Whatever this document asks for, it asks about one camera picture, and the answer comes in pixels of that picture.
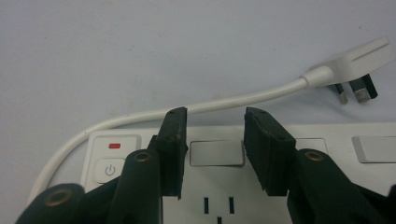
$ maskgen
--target white switch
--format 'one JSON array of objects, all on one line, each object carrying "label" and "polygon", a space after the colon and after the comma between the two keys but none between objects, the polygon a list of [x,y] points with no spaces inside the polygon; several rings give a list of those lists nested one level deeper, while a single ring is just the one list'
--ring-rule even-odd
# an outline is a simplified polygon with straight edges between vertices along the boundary
[{"label": "white switch", "polygon": [[104,184],[121,175],[124,159],[100,159],[95,165],[95,181]]},{"label": "white switch", "polygon": [[361,163],[396,162],[396,137],[357,136],[352,143]]},{"label": "white switch", "polygon": [[242,141],[191,142],[191,166],[244,165]]}]

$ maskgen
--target gray background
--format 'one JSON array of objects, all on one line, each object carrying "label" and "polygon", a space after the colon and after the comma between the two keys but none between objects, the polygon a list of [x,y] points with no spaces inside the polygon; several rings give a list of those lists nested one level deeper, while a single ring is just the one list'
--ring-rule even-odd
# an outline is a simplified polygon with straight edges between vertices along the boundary
[{"label": "gray background", "polygon": [[[17,219],[40,169],[84,128],[267,90],[382,35],[396,43],[395,12],[393,0],[1,1],[0,222]],[[379,97],[364,105],[321,88],[255,106],[284,124],[394,122],[395,73],[372,73]],[[244,110],[189,125],[242,124]],[[52,184],[79,181],[85,148]]]}]

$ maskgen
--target white plug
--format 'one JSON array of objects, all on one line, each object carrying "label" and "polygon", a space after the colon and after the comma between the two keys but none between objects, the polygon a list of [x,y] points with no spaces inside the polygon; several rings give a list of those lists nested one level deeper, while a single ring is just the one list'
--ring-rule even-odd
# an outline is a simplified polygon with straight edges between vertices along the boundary
[{"label": "white plug", "polygon": [[341,102],[347,102],[341,83],[349,82],[358,101],[364,103],[377,96],[369,74],[395,60],[389,39],[384,36],[339,54],[325,63],[317,64],[311,70],[322,66],[329,67],[333,72],[333,79],[327,85],[335,85]]}]

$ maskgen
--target power strip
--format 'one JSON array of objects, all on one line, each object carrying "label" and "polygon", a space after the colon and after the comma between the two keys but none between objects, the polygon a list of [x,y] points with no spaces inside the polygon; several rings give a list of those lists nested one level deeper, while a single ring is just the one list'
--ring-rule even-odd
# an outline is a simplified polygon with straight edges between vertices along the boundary
[{"label": "power strip", "polygon": [[[396,123],[290,125],[285,129],[297,139],[297,149],[327,153],[358,185],[388,195],[396,184]],[[146,148],[158,131],[93,133],[81,185],[90,191],[118,176],[126,156]],[[245,158],[243,136],[243,126],[187,128],[190,150],[182,198],[163,197],[163,223],[291,223],[287,198],[268,197],[262,190]],[[209,143],[211,149],[197,143]]]}]

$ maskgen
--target cable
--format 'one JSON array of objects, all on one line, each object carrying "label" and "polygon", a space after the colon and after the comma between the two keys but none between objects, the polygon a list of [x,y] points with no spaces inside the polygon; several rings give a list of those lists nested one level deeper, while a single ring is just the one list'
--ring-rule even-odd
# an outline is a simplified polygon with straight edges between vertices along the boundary
[{"label": "cable", "polygon": [[[186,105],[188,114],[199,114],[222,109],[234,108],[243,105],[254,105],[276,98],[286,96],[306,88],[313,88],[316,86],[324,86],[333,79],[332,70],[329,67],[323,66],[314,69],[299,79],[286,84],[281,87],[273,88],[269,91],[259,91],[247,95],[230,97],[226,99],[214,100],[195,105]],[[147,112],[140,112],[121,116],[114,119],[108,119],[98,124],[91,126],[85,131],[77,134],[68,142],[66,142],[47,162],[44,168],[38,175],[33,185],[32,191],[29,196],[28,203],[30,203],[39,193],[47,188],[52,176],[59,168],[64,159],[72,152],[78,145],[88,139],[91,133],[111,129],[121,125],[137,123],[141,121],[148,121],[154,119],[163,119],[165,114],[173,108],[165,108],[160,110],[151,110]]]}]

